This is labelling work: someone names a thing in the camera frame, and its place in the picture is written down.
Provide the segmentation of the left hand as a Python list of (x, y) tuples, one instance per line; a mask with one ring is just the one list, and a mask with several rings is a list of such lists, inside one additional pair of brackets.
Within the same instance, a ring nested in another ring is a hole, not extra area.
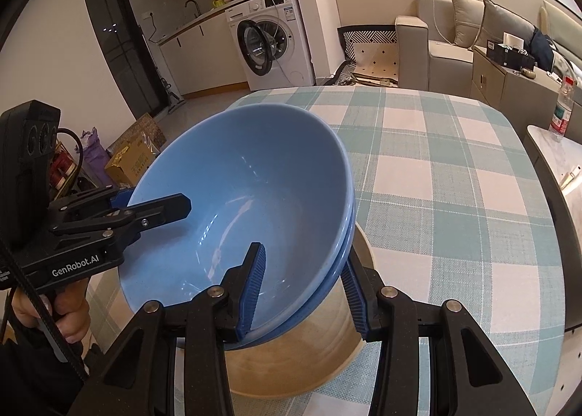
[[(52, 316), (59, 316), (55, 323), (70, 344), (81, 341), (91, 324), (90, 307), (86, 299), (88, 283), (88, 278), (70, 283), (54, 298), (40, 296), (48, 312)], [(22, 290), (18, 289), (15, 292), (11, 307), (15, 317), (24, 327), (39, 325), (39, 313)]]

